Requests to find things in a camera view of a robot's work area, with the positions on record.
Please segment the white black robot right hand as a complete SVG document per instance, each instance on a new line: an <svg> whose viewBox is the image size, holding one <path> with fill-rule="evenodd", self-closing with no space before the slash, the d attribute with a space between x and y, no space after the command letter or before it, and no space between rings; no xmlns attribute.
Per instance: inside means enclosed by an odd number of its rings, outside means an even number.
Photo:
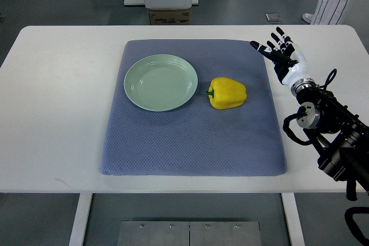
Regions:
<svg viewBox="0 0 369 246"><path fill-rule="evenodd" d="M268 40L265 46L251 41L250 45L272 61L279 82L291 88L297 80L309 78L307 61L298 45L280 27L270 35L275 43Z"/></svg>

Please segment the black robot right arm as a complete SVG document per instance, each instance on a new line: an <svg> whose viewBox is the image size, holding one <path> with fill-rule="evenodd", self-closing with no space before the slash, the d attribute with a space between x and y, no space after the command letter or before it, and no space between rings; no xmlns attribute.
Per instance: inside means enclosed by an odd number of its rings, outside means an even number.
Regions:
<svg viewBox="0 0 369 246"><path fill-rule="evenodd" d="M346 198L356 201L358 184L368 190L368 126L327 89L336 73L332 70L322 86L310 78L292 84L300 107L284 119L283 130L294 142L312 145L319 154L318 168L346 182Z"/></svg>

